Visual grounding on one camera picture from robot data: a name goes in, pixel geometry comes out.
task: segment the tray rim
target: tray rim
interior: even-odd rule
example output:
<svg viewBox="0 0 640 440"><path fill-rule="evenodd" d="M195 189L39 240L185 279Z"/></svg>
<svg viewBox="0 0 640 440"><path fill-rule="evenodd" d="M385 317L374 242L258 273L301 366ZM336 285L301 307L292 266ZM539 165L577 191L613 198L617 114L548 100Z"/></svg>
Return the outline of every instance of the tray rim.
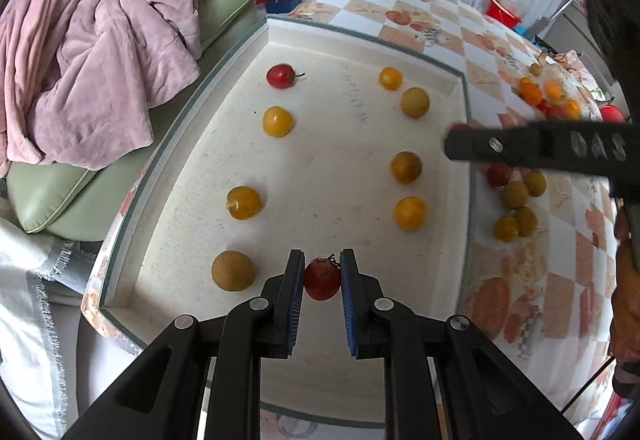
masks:
<svg viewBox="0 0 640 440"><path fill-rule="evenodd" d="M267 31L271 24L277 23L293 23L305 26L311 26L314 28L320 28L323 30L327 30L334 33L339 33L342 35L347 35L356 39L361 39L369 42L373 42L374 44L380 44L386 48L391 50L396 50L405 55L409 55L411 57L416 57L420 60L428 62L429 64L440 68L441 70L446 71L447 73L453 74L457 79L460 79L462 82L462 93L463 100L465 105L465 115L466 122L468 123L471 120L471 106L470 99L468 95L468 84L466 81L466 75L463 71L454 68L453 66L444 63L443 61L437 60L436 58L430 57L429 55L421 54L409 48L405 48L404 46L399 46L398 44L394 44L393 42L386 41L385 39L380 39L378 37L370 36L368 34L364 34L362 32L358 32L356 30L350 30L348 28L343 28L342 26L333 26L324 23L319 23L311 20L294 18L294 17L285 17L285 16L277 16L277 15L267 15L263 20L256 23L256 25L249 30L238 42L222 58L217 62L217 64L212 68L212 70L207 73L207 76L200 83L200 85L196 88L196 91L191 95L190 99L185 103L183 108L178 113L175 120L172 122L171 126L165 133L164 137L158 144L158 147L155 149L154 153L151 155L149 160L147 161L143 171L141 171L140 177L134 182L132 186L132 198L130 201L129 207L126 209L122 220L117 229L114 230L114 236L112 238L113 245L110 247L111 251L108 257L108 262L106 265L106 270L104 272L104 277L102 279L102 283L100 284L98 302L97 302L97 311L104 316L104 318L116 328L127 340L129 340L132 345L135 346L134 349L142 351L144 348L148 346L148 344L139 338L135 333L133 333L129 328L126 327L122 322L120 322L119 318L110 311L109 306L106 305L106 299L108 296L108 292L110 291L111 285L111 277L113 277L116 269L122 267L122 262L124 261L124 257L126 256L126 251L129 248L130 240L132 237L132 233L135 231L135 224L137 224L138 220L134 221L134 215L138 215L143 206L140 206L141 201L146 201L148 196L145 194L149 193L149 189L153 189L155 186L155 181L150 183L152 177L154 175L159 175L161 173L162 168L167 162L168 158L171 156L173 152L170 144L174 139L175 135L178 133L180 126L186 121L188 115L193 110L193 107L196 105L198 100L201 99L203 94L209 89L210 84L213 80L218 76L218 74L225 68L226 65L233 59L233 57L238 53L238 50L242 48L248 41L252 38L258 38L263 32ZM465 273L468 271L468 263L470 261L470 245L472 241L472 230L474 228L474 224L476 221L476 174L474 173L474 168L469 168L469 208L468 208L468 222L466 226L466 244L465 244L465 255L463 261L463 275L460 279L460 284L464 282ZM318 422L322 424L328 425L336 425L336 426L346 426L346 427L355 427L355 428L383 428L384 423L379 422L362 422L362 421L354 421L347 419L339 419L334 417L324 417L320 415L312 415L305 412L300 412L292 409L286 409L283 407L275 406L273 404L269 404L267 402L260 402L260 408L271 410L276 413L280 413L282 415L286 414L286 416L291 416L294 418L299 418L300 420L313 419L313 422Z"/></svg>

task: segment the white frayed fabric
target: white frayed fabric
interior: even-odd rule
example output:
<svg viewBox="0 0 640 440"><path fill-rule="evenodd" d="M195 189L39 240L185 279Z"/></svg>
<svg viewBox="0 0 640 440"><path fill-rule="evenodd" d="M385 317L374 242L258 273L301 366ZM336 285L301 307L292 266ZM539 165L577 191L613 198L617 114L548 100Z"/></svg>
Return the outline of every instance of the white frayed fabric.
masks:
<svg viewBox="0 0 640 440"><path fill-rule="evenodd" d="M9 214L0 200L0 216ZM65 373L42 279L55 279L73 243L25 234L0 218L0 376L43 439L66 431Z"/></svg>

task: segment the checkered tablecloth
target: checkered tablecloth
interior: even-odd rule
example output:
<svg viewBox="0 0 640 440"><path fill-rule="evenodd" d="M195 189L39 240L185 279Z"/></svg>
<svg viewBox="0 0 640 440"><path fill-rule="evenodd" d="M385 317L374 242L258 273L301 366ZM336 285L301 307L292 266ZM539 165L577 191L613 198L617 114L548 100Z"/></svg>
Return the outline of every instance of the checkered tablecloth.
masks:
<svg viewBox="0 0 640 440"><path fill-rule="evenodd" d="M542 117L517 92L540 51L458 0L309 0L290 15L376 36L465 72L473 125L512 127ZM568 72L550 63L534 80L549 78L578 102L583 117L598 117L589 93ZM499 192L488 187L482 167L476 174L460 312L562 407L607 357L616 253L608 182L545 173L547 192L529 202L539 230L506 244L492 235L504 214ZM609 375L584 393L569 419L594 409Z"/></svg>

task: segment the person's arm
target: person's arm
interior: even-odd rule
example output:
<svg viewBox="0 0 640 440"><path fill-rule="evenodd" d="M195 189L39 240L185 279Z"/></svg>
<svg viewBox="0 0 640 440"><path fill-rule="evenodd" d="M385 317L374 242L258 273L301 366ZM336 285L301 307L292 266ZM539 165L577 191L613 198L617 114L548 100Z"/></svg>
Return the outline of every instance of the person's arm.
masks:
<svg viewBox="0 0 640 440"><path fill-rule="evenodd" d="M616 254L616 290L611 298L611 353L623 362L636 362L640 360L640 274L634 267L631 232L624 210L618 213L614 235L620 245Z"/></svg>

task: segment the red bucket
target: red bucket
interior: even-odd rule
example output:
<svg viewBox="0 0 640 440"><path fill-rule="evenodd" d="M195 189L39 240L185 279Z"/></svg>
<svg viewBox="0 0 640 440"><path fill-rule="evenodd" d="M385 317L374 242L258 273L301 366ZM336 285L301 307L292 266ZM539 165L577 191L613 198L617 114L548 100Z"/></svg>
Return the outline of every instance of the red bucket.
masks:
<svg viewBox="0 0 640 440"><path fill-rule="evenodd" d="M486 14L489 17L493 17L497 21L500 21L507 28L512 30L516 27L516 24L520 22L520 18L509 12L504 6L502 6L498 0L489 0L489 6L486 9Z"/></svg>

